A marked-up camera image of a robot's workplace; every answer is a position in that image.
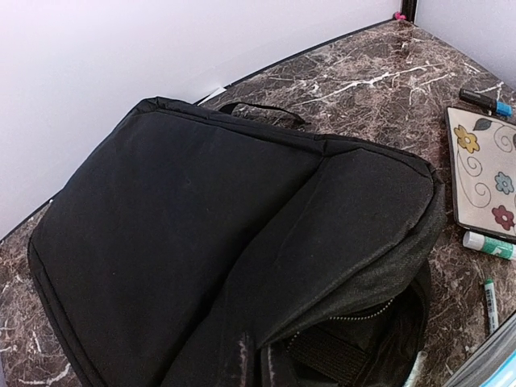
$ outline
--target zipper teeth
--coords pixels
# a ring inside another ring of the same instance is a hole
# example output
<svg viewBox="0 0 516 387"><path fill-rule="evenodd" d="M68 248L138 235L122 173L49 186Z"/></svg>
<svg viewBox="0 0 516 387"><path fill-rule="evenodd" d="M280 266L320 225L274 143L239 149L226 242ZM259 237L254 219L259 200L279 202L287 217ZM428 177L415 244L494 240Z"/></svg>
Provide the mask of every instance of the zipper teeth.
<svg viewBox="0 0 516 387"><path fill-rule="evenodd" d="M371 318L375 318L377 315L379 314L382 314L384 313L388 308L389 306L393 303L394 301L394 298L391 298L383 308L381 308L380 310L378 310L376 313L373 313L373 314L370 314L369 316L363 316L363 317L340 317L340 316L335 316L335 317L330 317L330 320L336 320L336 321L362 321L362 320L369 320Z"/></svg>
<svg viewBox="0 0 516 387"><path fill-rule="evenodd" d="M384 313L389 308L389 306L393 303L393 301L394 301L394 298L391 298L385 304L385 306L383 308L378 310L376 313L370 314L369 316L364 316L364 317L339 317L339 316L336 316L336 317L330 317L330 320L333 320L333 321L362 321L362 320L369 320L371 318L375 318L376 316ZM298 338L300 333L301 333L300 331L297 331L296 334L292 337L292 339L289 342L289 345L287 346L287 352L290 352L290 347L292 347L293 342L295 341L295 339Z"/></svg>

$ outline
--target bag handle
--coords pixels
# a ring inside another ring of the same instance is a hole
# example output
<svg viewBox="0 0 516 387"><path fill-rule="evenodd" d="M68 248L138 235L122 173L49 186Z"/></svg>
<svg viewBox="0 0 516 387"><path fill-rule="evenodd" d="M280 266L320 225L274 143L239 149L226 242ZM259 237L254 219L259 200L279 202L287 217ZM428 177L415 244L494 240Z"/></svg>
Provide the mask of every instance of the bag handle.
<svg viewBox="0 0 516 387"><path fill-rule="evenodd" d="M296 114L296 113L293 113L291 111L288 111L286 109L282 109L280 107L277 107L277 106L269 106L269 105L259 105L257 103L247 103L247 102L232 102L232 103L228 103L222 107L220 107L218 109L218 111L222 112L222 113L226 113L226 114L229 114L229 115L232 115L233 114L233 110L235 110L235 108L237 107L237 105L247 105L247 106L252 106L252 107L257 107L259 109L266 109L266 110L278 110L278 111L282 111L286 114L290 114L292 115L294 118L295 118L295 122L296 123L300 123L300 124L305 124L306 121L301 117L301 115L299 114Z"/></svg>

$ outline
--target red flower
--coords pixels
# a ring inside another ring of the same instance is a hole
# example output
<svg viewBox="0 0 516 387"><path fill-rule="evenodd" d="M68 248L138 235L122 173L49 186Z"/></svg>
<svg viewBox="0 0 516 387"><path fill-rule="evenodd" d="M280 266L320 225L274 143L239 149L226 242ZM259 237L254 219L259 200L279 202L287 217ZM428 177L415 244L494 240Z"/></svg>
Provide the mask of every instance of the red flower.
<svg viewBox="0 0 516 387"><path fill-rule="evenodd" d="M491 212L494 215L494 221L501 225L504 230L508 231L514 227L514 214L506 209L505 206L493 208Z"/></svg>

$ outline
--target blue flower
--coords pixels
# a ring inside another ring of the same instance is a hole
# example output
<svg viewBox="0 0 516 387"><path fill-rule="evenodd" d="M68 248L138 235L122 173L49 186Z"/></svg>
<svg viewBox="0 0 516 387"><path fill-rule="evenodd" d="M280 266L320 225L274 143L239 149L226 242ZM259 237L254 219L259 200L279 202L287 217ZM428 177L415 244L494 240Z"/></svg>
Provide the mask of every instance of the blue flower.
<svg viewBox="0 0 516 387"><path fill-rule="evenodd" d="M497 182L498 191L503 192L505 195L514 192L513 181L504 173L499 172L498 175L494 177L494 180Z"/></svg>

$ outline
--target glue stick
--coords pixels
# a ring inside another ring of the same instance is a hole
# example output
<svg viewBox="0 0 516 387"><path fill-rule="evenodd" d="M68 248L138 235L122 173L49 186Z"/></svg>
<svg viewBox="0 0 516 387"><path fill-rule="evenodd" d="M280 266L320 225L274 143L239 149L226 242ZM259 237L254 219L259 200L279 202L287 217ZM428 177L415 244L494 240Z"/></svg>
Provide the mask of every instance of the glue stick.
<svg viewBox="0 0 516 387"><path fill-rule="evenodd" d="M476 232L468 231L464 234L462 244L465 248L471 248L479 252L486 252L492 256L512 260L516 258L516 246L495 238L489 238Z"/></svg>

